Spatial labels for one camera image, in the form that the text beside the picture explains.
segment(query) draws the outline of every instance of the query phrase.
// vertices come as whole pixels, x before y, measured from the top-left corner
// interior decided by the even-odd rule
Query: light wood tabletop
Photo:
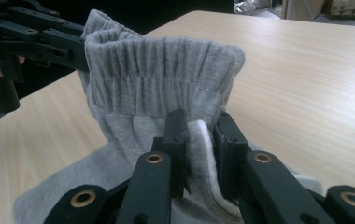
[[[237,45],[228,103],[243,134],[303,175],[355,187],[355,27],[195,11],[147,34]],[[106,142],[77,73],[0,119],[0,223],[26,190]]]

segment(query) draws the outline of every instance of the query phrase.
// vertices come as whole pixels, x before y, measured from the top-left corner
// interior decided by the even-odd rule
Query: gray fabric
[[[173,201],[172,223],[242,223],[238,208],[221,197],[208,131],[244,63],[242,50],[184,37],[144,38],[96,10],[83,37],[90,72],[79,74],[108,144],[17,199],[17,223],[42,223],[61,196],[78,185],[109,190],[129,178],[153,137],[163,135],[167,113],[179,108],[188,119],[192,194]]]

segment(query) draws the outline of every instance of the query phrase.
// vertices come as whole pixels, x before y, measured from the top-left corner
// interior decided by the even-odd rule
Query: wooden table
[[[228,104],[244,135],[328,188],[355,187],[355,27],[196,11],[148,36],[237,45],[246,64]],[[106,142],[77,74],[0,119],[0,223],[14,200]]]

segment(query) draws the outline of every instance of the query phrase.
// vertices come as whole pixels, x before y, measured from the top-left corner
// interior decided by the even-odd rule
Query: black plastic part
[[[3,77],[19,83],[23,82],[23,73],[21,70],[20,60],[17,55],[9,54],[3,61],[0,62],[0,69],[3,73]]]
[[[251,151],[248,141],[241,133],[233,118],[221,112],[214,129],[215,159],[218,182],[221,194],[225,199],[238,198],[240,187],[239,176],[243,176],[239,165],[244,162],[245,155]]]
[[[9,113],[20,107],[14,83],[6,78],[0,78],[0,113]]]
[[[82,185],[68,191],[52,208],[45,224],[97,223],[107,200],[104,189]]]
[[[28,42],[36,41],[39,34],[39,32],[35,29],[1,19],[0,31],[6,35],[10,35],[12,37],[19,38]]]
[[[329,188],[325,209],[337,223],[355,224],[355,188],[351,186]]]
[[[163,152],[171,156],[171,197],[182,198],[186,178],[186,149],[183,132],[186,128],[186,118],[183,110],[175,110],[166,116],[163,133]]]
[[[170,173],[171,159],[168,154],[154,151],[140,156],[116,223],[169,223]]]
[[[98,222],[96,224],[102,224],[102,223],[111,224],[116,222],[130,180],[131,179],[128,179],[122,182],[117,187],[107,192],[107,201],[105,203],[105,206],[102,209],[102,213],[99,216]]]
[[[251,151],[241,168],[269,223],[334,223],[273,154]]]
[[[244,200],[239,200],[239,211],[245,223],[248,224],[267,224],[267,218],[262,209]]]

